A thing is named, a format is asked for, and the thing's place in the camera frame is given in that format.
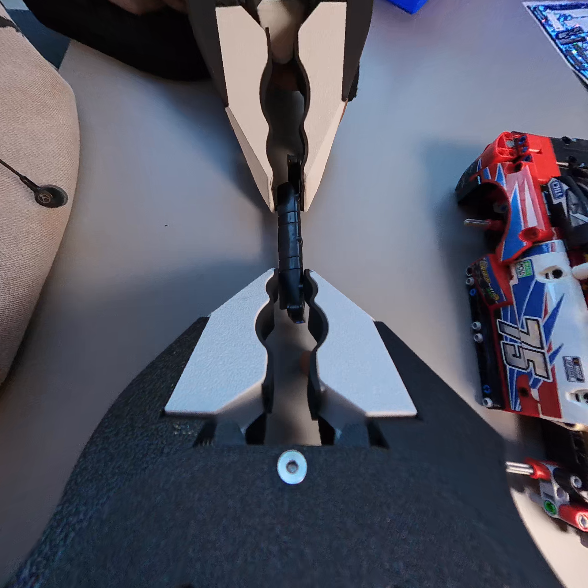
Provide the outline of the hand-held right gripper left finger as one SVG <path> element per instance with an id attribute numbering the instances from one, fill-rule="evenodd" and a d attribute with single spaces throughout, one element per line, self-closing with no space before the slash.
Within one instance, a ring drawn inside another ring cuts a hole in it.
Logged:
<path id="1" fill-rule="evenodd" d="M 165 414 L 233 423 L 245 434 L 270 411 L 277 270 L 269 269 L 209 316 L 165 405 Z"/>

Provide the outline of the red white lego race car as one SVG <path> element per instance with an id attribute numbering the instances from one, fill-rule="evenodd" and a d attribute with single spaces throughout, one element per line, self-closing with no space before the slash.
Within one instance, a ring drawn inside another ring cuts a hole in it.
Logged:
<path id="1" fill-rule="evenodd" d="M 489 247 L 466 269 L 482 404 L 541 420 L 546 457 L 506 470 L 587 534 L 587 139 L 501 133 L 455 193 Z"/>

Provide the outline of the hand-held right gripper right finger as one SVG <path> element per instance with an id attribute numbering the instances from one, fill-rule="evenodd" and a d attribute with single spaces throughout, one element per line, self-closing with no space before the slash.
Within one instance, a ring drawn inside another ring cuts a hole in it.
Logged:
<path id="1" fill-rule="evenodd" d="M 417 409 L 373 318 L 314 270 L 304 294 L 313 348 L 307 400 L 320 436 L 369 436 L 380 420 Z"/>

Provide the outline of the person's beige sweatshirt torso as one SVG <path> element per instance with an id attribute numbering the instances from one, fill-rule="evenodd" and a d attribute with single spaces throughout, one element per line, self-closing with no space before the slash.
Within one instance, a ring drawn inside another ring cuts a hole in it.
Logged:
<path id="1" fill-rule="evenodd" d="M 79 169 L 74 93 L 1 6 L 1 383 L 70 218 Z"/>

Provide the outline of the long black lego axle assembly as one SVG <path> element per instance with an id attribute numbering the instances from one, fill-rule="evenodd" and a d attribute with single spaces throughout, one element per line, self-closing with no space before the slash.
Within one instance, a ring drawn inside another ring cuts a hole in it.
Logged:
<path id="1" fill-rule="evenodd" d="M 300 196 L 289 182 L 277 188 L 276 213 L 279 304 L 287 311 L 289 300 L 304 295 Z"/>

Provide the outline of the holographic sticker sheet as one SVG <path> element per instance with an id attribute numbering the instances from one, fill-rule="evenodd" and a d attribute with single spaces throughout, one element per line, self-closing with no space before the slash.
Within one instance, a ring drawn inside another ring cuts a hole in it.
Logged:
<path id="1" fill-rule="evenodd" d="M 587 1 L 525 1 L 523 6 L 587 85 Z"/>

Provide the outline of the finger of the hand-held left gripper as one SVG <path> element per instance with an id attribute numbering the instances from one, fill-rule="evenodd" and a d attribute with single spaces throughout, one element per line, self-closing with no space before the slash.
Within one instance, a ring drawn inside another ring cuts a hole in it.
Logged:
<path id="1" fill-rule="evenodd" d="M 269 124 L 263 111 L 271 66 L 269 33 L 241 5 L 218 6 L 216 17 L 228 100 L 225 110 L 255 184 L 274 212 Z"/>
<path id="2" fill-rule="evenodd" d="M 320 2 L 298 31 L 298 58 L 307 86 L 303 121 L 303 209 L 311 207 L 346 103 L 342 100 L 347 4 Z"/>

